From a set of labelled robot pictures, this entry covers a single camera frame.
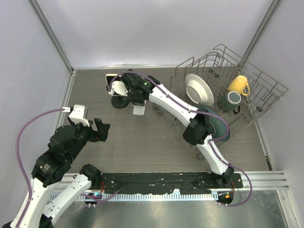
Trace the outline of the silver phone stand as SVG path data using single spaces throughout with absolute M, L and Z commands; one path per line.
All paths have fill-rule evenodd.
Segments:
M 134 115 L 144 115 L 146 108 L 146 101 L 134 102 L 133 103 L 133 114 Z

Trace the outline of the black round phone stand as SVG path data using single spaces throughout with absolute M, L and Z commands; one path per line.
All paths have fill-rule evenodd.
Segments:
M 117 108 L 117 109 L 126 108 L 130 103 L 125 99 L 126 96 L 111 96 L 111 97 L 112 97 L 111 104 L 114 108 Z

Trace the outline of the white cased smartphone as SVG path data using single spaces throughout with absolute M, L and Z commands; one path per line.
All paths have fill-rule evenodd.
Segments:
M 116 75 L 117 75 L 117 74 L 106 74 L 106 75 L 105 75 L 106 90 L 107 90 L 107 92 L 110 91 L 109 85 L 110 85 L 112 79 L 113 79 Z

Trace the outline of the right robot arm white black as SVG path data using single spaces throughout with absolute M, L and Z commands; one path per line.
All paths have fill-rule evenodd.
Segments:
M 133 103 L 151 101 L 174 115 L 185 127 L 183 139 L 195 146 L 205 157 L 217 186 L 224 188 L 232 181 L 233 166 L 224 159 L 215 142 L 226 138 L 229 132 L 227 122 L 219 115 L 198 109 L 171 93 L 159 80 L 134 71 L 120 73 L 120 81 L 126 88 L 126 100 Z M 214 138 L 210 117 L 218 119 L 225 126 L 225 131 Z

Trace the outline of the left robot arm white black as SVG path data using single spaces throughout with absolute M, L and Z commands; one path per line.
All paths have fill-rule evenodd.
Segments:
M 5 228 L 52 228 L 81 193 L 100 186 L 101 171 L 86 164 L 76 179 L 57 198 L 49 201 L 87 142 L 106 141 L 110 124 L 103 123 L 99 118 L 88 123 L 88 126 L 71 123 L 56 129 L 50 138 L 48 150 L 36 160 L 31 173 L 31 190 L 15 219 L 4 224 Z

